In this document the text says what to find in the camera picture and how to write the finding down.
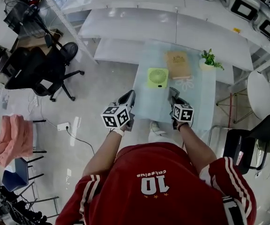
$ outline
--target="white sneaker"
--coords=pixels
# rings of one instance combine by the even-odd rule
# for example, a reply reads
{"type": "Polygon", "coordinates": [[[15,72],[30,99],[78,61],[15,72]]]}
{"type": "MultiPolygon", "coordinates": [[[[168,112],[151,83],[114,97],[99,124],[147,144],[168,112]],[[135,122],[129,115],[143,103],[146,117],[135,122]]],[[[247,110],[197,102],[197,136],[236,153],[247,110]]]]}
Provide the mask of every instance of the white sneaker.
{"type": "Polygon", "coordinates": [[[150,130],[152,132],[157,132],[157,131],[160,130],[159,125],[158,125],[158,123],[156,121],[150,122],[150,130]]]}

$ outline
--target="red jersey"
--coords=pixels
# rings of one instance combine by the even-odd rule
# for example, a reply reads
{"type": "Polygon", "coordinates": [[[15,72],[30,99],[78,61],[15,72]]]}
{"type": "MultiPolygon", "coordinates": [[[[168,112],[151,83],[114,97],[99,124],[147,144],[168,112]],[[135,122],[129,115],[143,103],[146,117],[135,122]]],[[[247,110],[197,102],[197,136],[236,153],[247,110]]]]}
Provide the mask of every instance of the red jersey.
{"type": "Polygon", "coordinates": [[[227,225],[225,195],[241,202],[252,225],[255,197],[231,158],[198,174],[187,153],[171,143],[129,146],[108,172],[81,178],[56,225],[227,225]]]}

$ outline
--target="white floor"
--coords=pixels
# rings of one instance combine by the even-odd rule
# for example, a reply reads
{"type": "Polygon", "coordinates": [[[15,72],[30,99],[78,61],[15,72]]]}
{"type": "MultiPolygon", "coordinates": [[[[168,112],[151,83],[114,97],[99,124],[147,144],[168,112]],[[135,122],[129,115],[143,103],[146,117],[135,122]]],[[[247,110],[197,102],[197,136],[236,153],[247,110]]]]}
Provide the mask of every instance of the white floor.
{"type": "MultiPolygon", "coordinates": [[[[89,46],[94,50],[96,44],[90,40],[89,46]]],[[[41,106],[35,107],[30,103],[33,99],[32,90],[12,90],[9,93],[10,99],[7,110],[0,111],[0,116],[18,113],[29,120],[38,120],[42,118],[42,112],[42,115],[52,124],[69,122],[74,127],[73,130],[75,129],[74,134],[79,139],[89,142],[94,151],[97,151],[108,133],[101,121],[100,113],[113,99],[132,89],[137,65],[111,62],[100,62],[95,65],[79,51],[67,72],[79,69],[85,71],[84,76],[75,75],[65,82],[71,95],[76,96],[74,102],[68,99],[64,91],[60,91],[56,103],[51,102],[49,97],[40,97],[39,105],[41,106]]],[[[227,86],[217,83],[216,99],[228,96],[228,94],[227,86]]],[[[244,109],[240,109],[239,117],[245,112],[244,109]]],[[[251,129],[258,122],[259,120],[252,115],[234,127],[251,129]]],[[[148,120],[137,120],[135,118],[133,131],[126,133],[121,148],[146,143],[149,123],[148,120]]],[[[215,107],[213,124],[227,125],[227,123],[228,117],[220,108],[215,107]]],[[[58,132],[48,122],[37,124],[37,129],[39,146],[47,153],[44,154],[43,159],[33,163],[34,174],[44,173],[43,177],[35,180],[35,195],[39,199],[59,196],[58,207],[61,210],[72,195],[85,165],[93,154],[87,144],[71,138],[66,131],[58,132]]],[[[213,132],[211,148],[220,155],[225,142],[225,134],[220,134],[220,142],[218,142],[218,134],[217,130],[213,132]]],[[[208,134],[205,134],[203,139],[208,140],[208,134]]],[[[254,153],[254,162],[256,162],[256,152],[254,153]]],[[[265,164],[266,166],[258,178],[255,178],[257,172],[253,170],[245,175],[257,199],[256,225],[262,221],[270,220],[270,215],[266,212],[270,206],[270,155],[268,155],[265,164]]],[[[30,198],[32,196],[31,190],[26,193],[26,197],[29,196],[30,198]]],[[[54,213],[52,202],[43,202],[41,205],[34,206],[34,209],[44,211],[47,216],[54,213]]],[[[49,222],[53,223],[54,218],[51,218],[49,222]]]]}

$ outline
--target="white pot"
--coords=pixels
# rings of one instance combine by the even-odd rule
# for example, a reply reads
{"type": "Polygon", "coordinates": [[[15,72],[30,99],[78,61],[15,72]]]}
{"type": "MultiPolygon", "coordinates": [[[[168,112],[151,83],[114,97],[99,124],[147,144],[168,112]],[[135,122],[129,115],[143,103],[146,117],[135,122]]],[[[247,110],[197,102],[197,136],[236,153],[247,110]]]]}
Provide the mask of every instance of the white pot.
{"type": "Polygon", "coordinates": [[[201,59],[200,59],[200,61],[199,61],[200,69],[201,69],[202,71],[211,71],[211,70],[213,70],[214,67],[211,66],[211,65],[205,64],[205,61],[206,61],[205,58],[201,58],[201,59]]]}

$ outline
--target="pink towel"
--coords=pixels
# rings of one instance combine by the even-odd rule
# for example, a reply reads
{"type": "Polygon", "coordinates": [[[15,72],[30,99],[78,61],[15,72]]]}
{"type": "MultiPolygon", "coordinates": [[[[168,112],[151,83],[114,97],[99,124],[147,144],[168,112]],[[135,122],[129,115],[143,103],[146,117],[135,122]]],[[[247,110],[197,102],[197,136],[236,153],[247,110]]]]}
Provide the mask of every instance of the pink towel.
{"type": "Polygon", "coordinates": [[[0,165],[6,167],[15,158],[33,155],[33,122],[21,115],[3,116],[0,133],[0,165]]]}

